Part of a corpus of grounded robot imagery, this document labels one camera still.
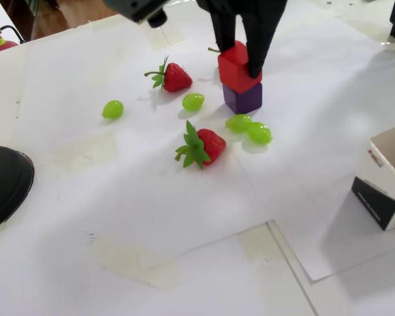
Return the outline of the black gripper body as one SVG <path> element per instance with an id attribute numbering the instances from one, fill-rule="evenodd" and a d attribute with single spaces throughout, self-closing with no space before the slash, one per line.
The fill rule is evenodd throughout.
<path id="1" fill-rule="evenodd" d="M 268 15 L 284 12 L 287 1 L 279 0 L 197 0 L 197 4 L 209 13 L 228 13 L 233 15 Z"/>

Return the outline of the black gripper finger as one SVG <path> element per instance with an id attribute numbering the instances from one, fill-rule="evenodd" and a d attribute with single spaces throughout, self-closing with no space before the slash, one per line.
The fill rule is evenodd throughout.
<path id="1" fill-rule="evenodd" d="M 244 6 L 240 11 L 247 39 L 251 78 L 257 78 L 261 73 L 284 10 L 285 6 Z"/>
<path id="2" fill-rule="evenodd" d="M 220 52 L 234 47 L 236 16 L 228 13 L 211 13 L 211 20 Z"/>

